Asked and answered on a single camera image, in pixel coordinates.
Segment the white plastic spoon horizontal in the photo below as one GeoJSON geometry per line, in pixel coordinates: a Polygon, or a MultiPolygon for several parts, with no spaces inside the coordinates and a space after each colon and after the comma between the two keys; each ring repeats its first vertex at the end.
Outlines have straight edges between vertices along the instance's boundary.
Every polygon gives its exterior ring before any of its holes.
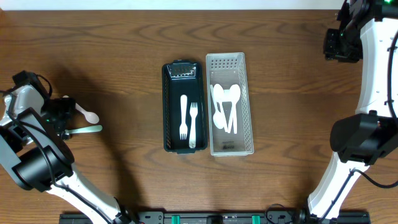
{"type": "Polygon", "coordinates": [[[214,107],[215,107],[215,112],[214,112],[214,115],[213,115],[213,123],[218,129],[223,129],[224,128],[224,122],[222,120],[223,117],[222,117],[221,112],[218,110],[218,105],[217,105],[217,101],[215,99],[213,85],[210,85],[210,90],[211,90],[212,102],[213,102],[214,107]]]}

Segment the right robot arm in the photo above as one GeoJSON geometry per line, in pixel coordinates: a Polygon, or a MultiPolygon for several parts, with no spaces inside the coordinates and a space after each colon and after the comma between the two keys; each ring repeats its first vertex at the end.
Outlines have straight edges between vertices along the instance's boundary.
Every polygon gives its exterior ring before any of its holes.
{"type": "Polygon", "coordinates": [[[345,1],[328,29],[323,53],[328,60],[362,61],[361,93],[353,116],[337,121],[330,133],[333,151],[326,171],[307,197],[294,223],[369,223],[367,214],[340,208],[360,176],[397,149],[397,1],[345,1]]]}

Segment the white plastic fork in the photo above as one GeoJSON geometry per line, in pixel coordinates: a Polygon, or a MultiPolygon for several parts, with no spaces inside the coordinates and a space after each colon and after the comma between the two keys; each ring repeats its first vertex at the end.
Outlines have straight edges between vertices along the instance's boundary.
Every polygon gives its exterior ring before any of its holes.
{"type": "Polygon", "coordinates": [[[197,114],[198,114],[198,104],[196,102],[193,102],[190,105],[191,125],[190,125],[190,135],[189,135],[189,148],[196,147],[196,117],[197,117],[197,114]]]}
{"type": "Polygon", "coordinates": [[[187,96],[182,95],[180,97],[180,112],[181,112],[181,124],[179,127],[180,140],[186,140],[188,127],[186,124],[186,113],[187,113],[187,96]]]}
{"type": "Polygon", "coordinates": [[[81,134],[81,133],[97,133],[103,130],[102,125],[87,126],[84,128],[77,129],[66,129],[65,134],[81,134]]]}

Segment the clear plastic basket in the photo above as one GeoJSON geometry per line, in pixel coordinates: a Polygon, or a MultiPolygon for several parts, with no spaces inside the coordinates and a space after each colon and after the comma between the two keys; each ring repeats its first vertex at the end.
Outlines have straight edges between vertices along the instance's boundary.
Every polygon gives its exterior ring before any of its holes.
{"type": "MultiPolygon", "coordinates": [[[[254,153],[252,134],[251,108],[249,102],[248,78],[245,54],[214,53],[206,55],[206,87],[208,90],[208,114],[210,129],[211,155],[215,157],[247,156],[254,153]],[[241,96],[236,105],[238,132],[233,129],[227,133],[218,129],[213,123],[215,107],[212,102],[210,85],[220,84],[224,90],[238,84],[241,96]]],[[[229,118],[229,106],[223,104],[226,119],[229,118]]]]}

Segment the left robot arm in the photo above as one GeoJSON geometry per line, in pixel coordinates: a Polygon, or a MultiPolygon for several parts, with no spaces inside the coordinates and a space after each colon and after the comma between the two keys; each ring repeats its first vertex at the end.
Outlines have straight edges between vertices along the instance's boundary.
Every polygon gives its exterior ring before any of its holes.
{"type": "Polygon", "coordinates": [[[115,197],[94,186],[76,167],[65,144],[66,126],[76,111],[73,98],[52,98],[42,75],[21,71],[14,87],[1,91],[1,165],[24,190],[58,196],[92,223],[139,223],[115,197]]]}

